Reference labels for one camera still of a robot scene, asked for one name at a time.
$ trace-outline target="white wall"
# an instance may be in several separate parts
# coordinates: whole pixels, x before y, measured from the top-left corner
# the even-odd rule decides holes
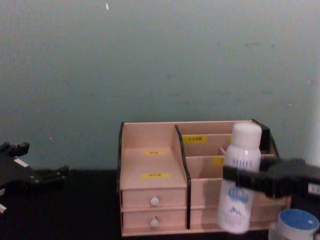
[[[115,168],[121,121],[239,120],[304,155],[319,0],[0,0],[0,141]]]

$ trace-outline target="wooden desk organizer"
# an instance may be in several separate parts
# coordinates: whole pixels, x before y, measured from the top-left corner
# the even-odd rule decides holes
[[[117,168],[122,236],[221,232],[222,167],[237,122],[122,123]],[[260,125],[262,158],[279,156],[270,130]],[[250,230],[268,229],[290,202],[256,193]]]

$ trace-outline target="drawer knob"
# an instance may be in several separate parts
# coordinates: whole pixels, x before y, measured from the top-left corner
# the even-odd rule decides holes
[[[155,207],[159,204],[159,198],[153,197],[150,201],[151,206]]]
[[[159,226],[159,221],[157,219],[153,219],[151,222],[150,222],[150,226],[152,228],[156,228]]]

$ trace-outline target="blue lid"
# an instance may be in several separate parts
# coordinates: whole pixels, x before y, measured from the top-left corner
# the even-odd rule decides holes
[[[284,210],[280,212],[279,219],[297,230],[313,230],[319,227],[319,220],[315,216],[299,209]]]

